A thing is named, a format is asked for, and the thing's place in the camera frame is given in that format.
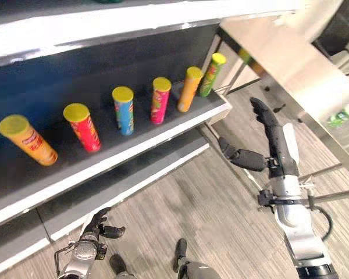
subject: orange pringles can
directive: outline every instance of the orange pringles can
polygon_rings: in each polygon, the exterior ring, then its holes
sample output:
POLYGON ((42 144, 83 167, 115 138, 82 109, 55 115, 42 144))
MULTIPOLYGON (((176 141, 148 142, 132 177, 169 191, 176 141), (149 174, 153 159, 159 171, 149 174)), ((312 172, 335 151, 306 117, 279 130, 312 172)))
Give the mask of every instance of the orange pringles can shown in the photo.
POLYGON ((87 152, 96 152, 101 148, 97 131, 94 128, 91 114, 86 105, 71 103, 63 110, 63 116, 70 123, 77 138, 87 152))
POLYGON ((22 115, 9 115, 0 122, 0 133, 43 166, 57 161, 57 152, 22 115))
POLYGON ((202 77, 202 70, 198 67, 192 66, 186 70, 184 88, 177 103, 177 109, 179 111, 186 112, 189 110, 202 77))

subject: black shelf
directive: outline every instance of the black shelf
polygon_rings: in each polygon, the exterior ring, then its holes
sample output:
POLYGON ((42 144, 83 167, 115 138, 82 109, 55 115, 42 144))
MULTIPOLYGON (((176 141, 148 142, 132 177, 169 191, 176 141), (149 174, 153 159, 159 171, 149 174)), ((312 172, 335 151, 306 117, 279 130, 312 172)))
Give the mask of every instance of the black shelf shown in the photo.
POLYGON ((149 120, 151 93, 137 94, 131 136, 120 135, 113 107, 92 110, 102 142, 97 153, 84 151, 65 121, 41 132, 59 155, 50 167, 40 166, 6 140, 0 146, 0 225, 230 108, 212 92, 207 98, 196 96, 191 109, 180 113, 176 102, 182 86, 173 85, 165 122, 159 126, 149 120))

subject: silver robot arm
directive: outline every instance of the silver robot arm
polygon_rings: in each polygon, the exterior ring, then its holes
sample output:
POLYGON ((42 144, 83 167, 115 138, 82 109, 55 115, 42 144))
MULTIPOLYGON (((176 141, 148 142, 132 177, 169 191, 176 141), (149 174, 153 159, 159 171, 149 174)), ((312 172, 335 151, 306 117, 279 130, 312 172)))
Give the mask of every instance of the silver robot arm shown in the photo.
POLYGON ((124 234, 124 227, 116 228, 103 225, 103 222, 107 220, 104 215, 110 209, 104 208, 96 213, 77 242, 72 242, 67 247, 55 252, 54 259, 58 279, 87 279, 94 261, 103 260, 106 255, 107 245, 99 243, 99 236, 120 238, 124 234), (59 254, 72 248, 70 262, 60 271, 59 254))
POLYGON ((269 168, 270 190, 262 190, 258 203, 270 207, 285 234, 285 242, 300 279, 338 279, 327 249, 312 229, 306 200, 301 198, 298 181, 298 152, 294 136, 287 137, 273 112, 259 99, 251 98, 257 120, 265 127, 270 157, 253 151, 236 149, 224 138, 220 148, 236 166, 262 171, 269 168))

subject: shelf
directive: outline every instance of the shelf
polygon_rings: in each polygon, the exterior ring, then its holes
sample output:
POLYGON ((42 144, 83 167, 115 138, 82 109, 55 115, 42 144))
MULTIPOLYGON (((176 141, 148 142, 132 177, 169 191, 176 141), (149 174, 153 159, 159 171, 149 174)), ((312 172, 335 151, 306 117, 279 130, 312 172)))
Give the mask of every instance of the shelf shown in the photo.
POLYGON ((32 210, 0 227, 0 272, 49 244, 44 226, 32 210))
POLYGON ((92 0, 1 2, 0 66, 100 44, 102 37, 126 34, 125 38, 136 38, 207 21, 218 23, 230 16, 281 15, 303 8, 302 0, 125 0, 110 5, 92 0))
POLYGON ((176 102, 182 86, 173 85, 165 121, 159 126, 149 120, 151 93, 137 94, 131 136, 120 135, 112 107, 91 111, 102 142, 94 154, 84 151, 67 122, 41 132, 59 155, 51 167, 40 166, 6 140, 0 148, 0 225, 231 108, 212 92, 207 98, 196 96, 191 109, 180 113, 176 102))
POLYGON ((209 147, 196 130, 186 132, 38 207, 52 240, 81 226, 88 215, 113 206, 209 147))

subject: yellow lid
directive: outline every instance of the yellow lid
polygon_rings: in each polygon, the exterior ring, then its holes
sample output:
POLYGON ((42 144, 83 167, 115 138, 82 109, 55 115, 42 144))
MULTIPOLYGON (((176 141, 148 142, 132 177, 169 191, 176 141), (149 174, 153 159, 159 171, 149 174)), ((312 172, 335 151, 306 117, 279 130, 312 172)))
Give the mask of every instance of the yellow lid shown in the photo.
POLYGON ((225 64, 226 63, 226 57, 218 52, 215 52, 214 54, 212 54, 212 60, 214 62, 216 62, 217 64, 225 64))
POLYGON ((192 77, 192 78, 202 78, 203 77, 202 70, 199 69, 198 67, 195 67, 195 66, 191 66, 191 67, 187 68, 186 73, 188 74, 189 77, 192 77))
POLYGON ((119 103, 128 103, 133 99, 133 91, 126 86, 116 87, 111 95, 112 98, 119 103))
POLYGON ((157 77, 152 82, 155 89, 160 91, 168 91, 172 87, 172 83, 165 77, 157 77))
POLYGON ((90 115, 89 109, 82 103, 71 103, 63 110, 63 116, 69 122, 81 122, 90 115))
POLYGON ((0 122, 0 133, 5 137, 20 134, 30 125, 27 118, 22 115, 9 115, 0 122))

